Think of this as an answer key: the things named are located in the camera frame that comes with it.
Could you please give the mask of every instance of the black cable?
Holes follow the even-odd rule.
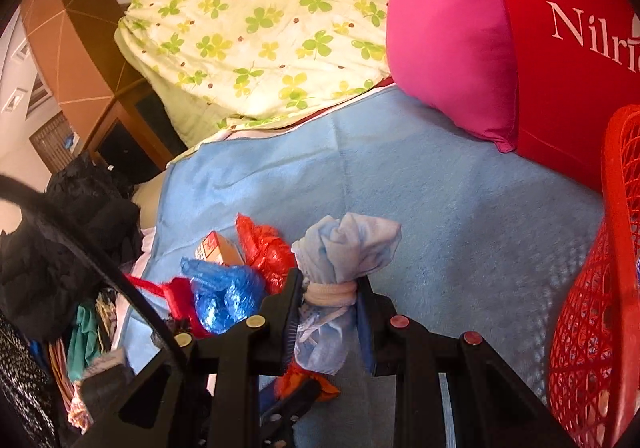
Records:
[[[162,344],[171,354],[175,365],[183,372],[186,370],[187,358],[165,323],[107,254],[91,241],[78,225],[66,218],[46,199],[43,193],[38,193],[11,177],[0,175],[0,199],[26,209],[46,226],[53,228],[64,239],[60,240],[62,245],[67,247],[85,265],[94,269],[105,282],[129,301],[131,306],[159,336]]]

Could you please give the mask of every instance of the black and white patterned fabric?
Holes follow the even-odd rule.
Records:
[[[0,313],[0,390],[38,448],[59,447],[52,420],[51,384],[17,329]]]

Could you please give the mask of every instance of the small cardboard box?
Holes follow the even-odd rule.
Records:
[[[243,265],[236,247],[215,231],[209,233],[196,249],[196,258],[220,265]]]

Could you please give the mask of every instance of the logo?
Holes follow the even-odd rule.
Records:
[[[546,2],[551,6],[551,12],[554,19],[554,33],[552,37],[558,40],[564,40],[567,36],[572,36],[584,47],[585,37],[583,30],[584,11],[572,7],[573,13],[567,15],[560,6],[555,2]],[[640,71],[640,55],[636,57],[636,45],[640,45],[640,19],[634,14],[631,20],[631,37],[621,38],[620,36],[609,36],[607,31],[607,20],[605,18],[597,18],[591,15],[587,18],[591,42],[590,50],[597,52],[599,55],[623,65],[631,70],[631,72]]]

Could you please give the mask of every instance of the red pillow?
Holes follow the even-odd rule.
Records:
[[[516,60],[504,0],[389,0],[386,52],[408,95],[501,152],[516,142]]]
[[[638,103],[634,9],[627,0],[505,3],[518,60],[518,154],[601,190],[609,118]]]

